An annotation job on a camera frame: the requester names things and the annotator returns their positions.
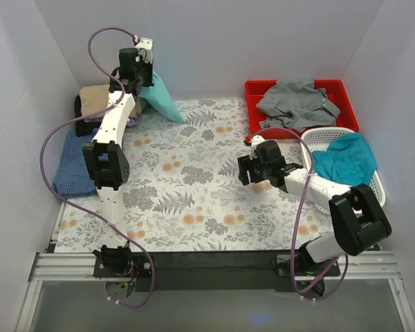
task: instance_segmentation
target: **white wall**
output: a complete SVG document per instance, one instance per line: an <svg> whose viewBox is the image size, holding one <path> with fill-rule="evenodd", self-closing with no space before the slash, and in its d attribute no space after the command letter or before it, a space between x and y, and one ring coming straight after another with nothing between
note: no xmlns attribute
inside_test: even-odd
<svg viewBox="0 0 415 332"><path fill-rule="evenodd" d="M0 0L0 332L14 331L35 253L58 203L42 183L46 134L73 114L78 85L32 0ZM49 178L65 133L46 153Z"/></svg>
<svg viewBox="0 0 415 332"><path fill-rule="evenodd" d="M385 0L343 77L387 193L391 248L415 314L415 0Z"/></svg>
<svg viewBox="0 0 415 332"><path fill-rule="evenodd" d="M156 71L175 98L244 95L246 80L341 78L382 0L35 0L79 85L106 82L86 43L120 26L155 40ZM118 65L120 33L95 40Z"/></svg>

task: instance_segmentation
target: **blue cloth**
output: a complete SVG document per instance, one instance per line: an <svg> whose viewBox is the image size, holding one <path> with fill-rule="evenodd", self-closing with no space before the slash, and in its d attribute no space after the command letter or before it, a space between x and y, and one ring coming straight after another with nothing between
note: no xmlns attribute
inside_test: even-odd
<svg viewBox="0 0 415 332"><path fill-rule="evenodd" d="M66 135L60 166L55 175L53 188L66 199L90 196L97 193L94 181L89 178L83 157L83 144L91 142L98 129L89 135L78 137L70 130Z"/></svg>
<svg viewBox="0 0 415 332"><path fill-rule="evenodd" d="M154 86L142 87L140 97L146 99L162 116L174 122L185 123L185 119L183 119L169 92L167 92L165 83L163 83L157 73L154 72L152 75Z"/></svg>
<svg viewBox="0 0 415 332"><path fill-rule="evenodd" d="M359 133L343 135L326 151L312 154L319 176L344 185L368 185L377 168L370 146Z"/></svg>

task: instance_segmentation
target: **red plastic tray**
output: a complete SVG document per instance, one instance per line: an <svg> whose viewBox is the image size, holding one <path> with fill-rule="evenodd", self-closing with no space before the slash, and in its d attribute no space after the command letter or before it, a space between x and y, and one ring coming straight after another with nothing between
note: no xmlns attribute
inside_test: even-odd
<svg viewBox="0 0 415 332"><path fill-rule="evenodd" d="M251 133L259 131L259 122L266 119L266 114L258 110L257 104L263 98L269 88L275 85L277 81L247 81L246 88L246 101L248 103L248 117L249 117L249 130ZM351 103L344 90L344 85L340 80L315 80L315 88L325 88L327 98L330 99L341 111L340 116L337 118L337 127L344 127L358 131L358 123L353 114ZM273 133L267 132L262 135L264 138L295 138L290 133Z"/></svg>

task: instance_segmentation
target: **teal cloth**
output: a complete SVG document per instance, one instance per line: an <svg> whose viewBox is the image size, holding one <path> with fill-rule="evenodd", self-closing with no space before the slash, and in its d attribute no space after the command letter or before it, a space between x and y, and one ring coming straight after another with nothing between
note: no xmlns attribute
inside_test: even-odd
<svg viewBox="0 0 415 332"><path fill-rule="evenodd" d="M154 86L143 87L140 92L140 97L146 99L162 116L174 122L185 123L185 119L183 119L180 111L172 101L169 92L167 92L165 83L163 83L157 73L154 72L152 75Z"/></svg>
<svg viewBox="0 0 415 332"><path fill-rule="evenodd" d="M370 146L359 133L334 140L326 151L312 152L315 172L322 178L356 186L368 185L377 168Z"/></svg>

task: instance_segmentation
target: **floral fabric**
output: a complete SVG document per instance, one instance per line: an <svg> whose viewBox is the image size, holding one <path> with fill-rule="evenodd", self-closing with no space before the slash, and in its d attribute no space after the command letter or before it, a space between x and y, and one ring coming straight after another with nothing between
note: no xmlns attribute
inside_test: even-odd
<svg viewBox="0 0 415 332"><path fill-rule="evenodd" d="M149 251L289 248L299 197L268 181L244 187L238 179L237 157L250 151L243 144L246 103L200 100L177 107L185 124L146 111L124 133L131 168L124 190L128 235ZM296 141L279 144L288 163L302 163ZM98 196L71 200L101 212ZM307 203L297 246L331 229L330 218ZM112 230L99 219L67 205L55 252L91 252L104 244L106 232Z"/></svg>

